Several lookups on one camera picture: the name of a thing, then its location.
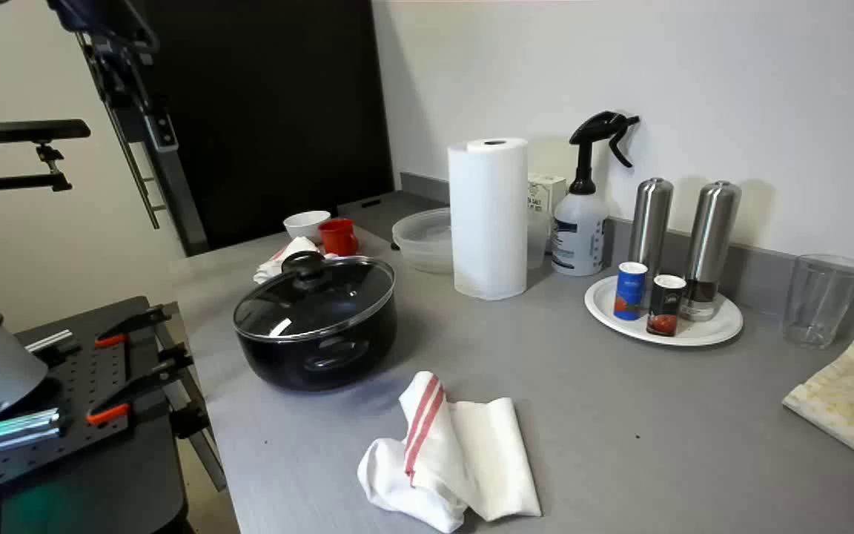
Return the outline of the white outlet box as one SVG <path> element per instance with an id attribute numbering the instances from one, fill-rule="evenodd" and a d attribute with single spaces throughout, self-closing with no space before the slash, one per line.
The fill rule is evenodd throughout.
<path id="1" fill-rule="evenodd" d="M 527 181 L 527 264 L 539 270 L 552 237 L 554 204 L 567 192 L 562 175 L 534 175 Z"/>

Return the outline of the white ceramic bowl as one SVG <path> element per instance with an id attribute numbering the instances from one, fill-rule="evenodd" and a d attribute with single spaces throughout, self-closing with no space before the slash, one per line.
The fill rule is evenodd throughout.
<path id="1" fill-rule="evenodd" d="M 290 237 L 316 237 L 316 228 L 330 221 L 330 212 L 300 212 L 281 221 Z"/>

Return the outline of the clear plastic container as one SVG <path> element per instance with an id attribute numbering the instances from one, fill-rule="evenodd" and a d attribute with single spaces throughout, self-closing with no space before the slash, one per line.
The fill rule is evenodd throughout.
<path id="1" fill-rule="evenodd" d="M 426 273 L 451 270 L 451 212 L 431 207 L 408 215 L 390 225 L 390 244 L 408 268 Z"/>

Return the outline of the right steel grinder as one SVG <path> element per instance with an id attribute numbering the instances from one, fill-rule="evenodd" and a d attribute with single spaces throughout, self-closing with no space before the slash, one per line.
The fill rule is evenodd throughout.
<path id="1" fill-rule="evenodd" d="M 688 244 L 688 317 L 709 321 L 718 311 L 718 283 L 729 253 L 729 235 L 740 189 L 715 181 L 699 189 Z"/>

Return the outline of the black perforated mounting table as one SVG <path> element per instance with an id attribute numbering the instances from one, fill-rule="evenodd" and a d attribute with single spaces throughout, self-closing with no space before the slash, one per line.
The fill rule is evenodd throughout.
<path id="1" fill-rule="evenodd" d="M 70 338 L 49 354 L 49 376 L 29 399 L 58 410 L 58 433 L 0 448 L 0 534 L 193 534 L 167 396 L 133 399 L 103 428 L 87 421 L 92 403 L 158 366 L 150 326 L 97 347 L 146 310 L 146 298 L 131 298 L 20 332 L 20 342 L 63 330 Z"/>

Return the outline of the blue spice shaker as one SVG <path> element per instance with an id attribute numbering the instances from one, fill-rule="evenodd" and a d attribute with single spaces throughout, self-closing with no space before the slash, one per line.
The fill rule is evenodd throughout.
<path id="1" fill-rule="evenodd" d="M 645 268 L 641 262 L 623 262 L 617 268 L 614 316 L 619 321 L 638 321 L 644 311 Z"/>

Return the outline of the white red towel by pot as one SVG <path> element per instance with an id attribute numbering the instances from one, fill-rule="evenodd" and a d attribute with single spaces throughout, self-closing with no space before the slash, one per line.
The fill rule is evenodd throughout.
<path id="1" fill-rule="evenodd" d="M 254 268 L 253 283 L 254 283 L 254 284 L 270 283 L 273 277 L 281 273 L 284 262 L 288 262 L 290 256 L 296 256 L 296 253 L 316 253 L 316 256 L 324 256 L 325 262 L 349 262 L 349 258 L 365 258 L 365 262 L 368 262 L 368 256 L 336 256 L 336 253 L 324 253 L 324 249 L 321 249 L 315 241 L 307 241 L 307 237 L 290 237 L 279 253 L 273 253 L 267 262 L 261 262 L 261 264 Z"/>

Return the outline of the orange handled clamp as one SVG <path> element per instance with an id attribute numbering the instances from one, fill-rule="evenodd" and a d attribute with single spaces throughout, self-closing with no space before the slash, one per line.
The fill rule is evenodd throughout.
<path id="1" fill-rule="evenodd" d="M 127 335 L 135 330 L 149 330 L 149 326 L 161 326 L 171 317 L 171 305 L 153 305 L 149 311 L 131 316 L 124 321 L 118 321 L 115 326 L 103 330 L 101 335 L 94 335 L 94 350 L 107 350 L 107 347 L 118 347 L 127 345 Z"/>
<path id="2" fill-rule="evenodd" d="M 161 354 L 161 362 L 127 381 L 124 387 L 113 390 L 107 399 L 94 400 L 88 410 L 87 410 L 87 425 L 88 428 L 103 428 L 121 416 L 131 412 L 131 403 L 141 396 L 150 396 L 168 384 L 178 381 L 178 375 L 189 366 L 189 350 L 184 345 L 176 345 L 168 350 Z"/>

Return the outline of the white paper towel roll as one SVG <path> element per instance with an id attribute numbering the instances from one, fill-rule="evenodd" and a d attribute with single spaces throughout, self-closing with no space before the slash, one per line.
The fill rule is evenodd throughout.
<path id="1" fill-rule="evenodd" d="M 472 139 L 447 152 L 454 287 L 509 299 L 527 284 L 527 142 Z"/>

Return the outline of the clear drinking glass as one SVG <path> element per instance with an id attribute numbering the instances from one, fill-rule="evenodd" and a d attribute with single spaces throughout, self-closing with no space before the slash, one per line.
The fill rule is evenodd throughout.
<path id="1" fill-rule="evenodd" d="M 854 258 L 804 256 L 788 283 L 785 338 L 829 347 L 854 305 Z"/>

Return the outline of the spray bottle black nozzle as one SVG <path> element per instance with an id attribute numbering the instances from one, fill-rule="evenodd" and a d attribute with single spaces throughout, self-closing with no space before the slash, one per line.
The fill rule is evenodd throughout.
<path id="1" fill-rule="evenodd" d="M 552 215 L 549 262 L 554 273 L 592 277 L 607 268 L 610 215 L 595 192 L 592 145 L 605 142 L 623 166 L 632 166 L 619 152 L 619 139 L 632 126 L 638 126 L 638 115 L 601 111 L 573 130 L 574 175 Z"/>

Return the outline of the white round plate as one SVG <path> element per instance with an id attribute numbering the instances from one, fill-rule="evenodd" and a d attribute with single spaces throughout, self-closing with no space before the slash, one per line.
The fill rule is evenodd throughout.
<path id="1" fill-rule="evenodd" d="M 644 345 L 718 347 L 718 345 L 731 342 L 745 330 L 740 310 L 729 298 L 718 298 L 718 311 L 709 321 L 678 321 L 672 335 L 653 335 L 645 330 L 645 321 L 619 321 L 614 316 L 614 293 L 617 293 L 617 280 L 605 277 L 585 290 L 582 302 L 592 321 L 600 321 L 617 335 L 625 335 Z"/>

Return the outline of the glass pot lid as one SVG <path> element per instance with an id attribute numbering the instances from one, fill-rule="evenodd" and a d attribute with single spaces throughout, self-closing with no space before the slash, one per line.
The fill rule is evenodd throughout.
<path id="1" fill-rule="evenodd" d="M 296 253 L 236 302 L 233 330 L 247 342 L 300 345 L 358 326 L 390 299 L 385 262 Z"/>

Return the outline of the red plastic cup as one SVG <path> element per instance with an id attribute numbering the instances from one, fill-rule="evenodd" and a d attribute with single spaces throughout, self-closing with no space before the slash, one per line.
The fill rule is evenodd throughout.
<path id="1" fill-rule="evenodd" d="M 321 244 L 325 253 L 352 256 L 358 241 L 352 235 L 352 222 L 346 216 L 331 216 L 321 225 Z"/>

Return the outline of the steel grinder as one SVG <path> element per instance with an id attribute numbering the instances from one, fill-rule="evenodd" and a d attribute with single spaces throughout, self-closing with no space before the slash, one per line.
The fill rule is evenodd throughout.
<path id="1" fill-rule="evenodd" d="M 672 184 L 666 179 L 645 179 L 638 184 L 628 258 L 641 262 L 648 273 L 656 273 L 663 258 L 671 203 Z"/>
<path id="2" fill-rule="evenodd" d="M 718 283 L 729 253 L 729 235 L 740 189 L 715 181 L 699 189 L 688 244 L 688 317 L 709 321 L 718 311 Z"/>

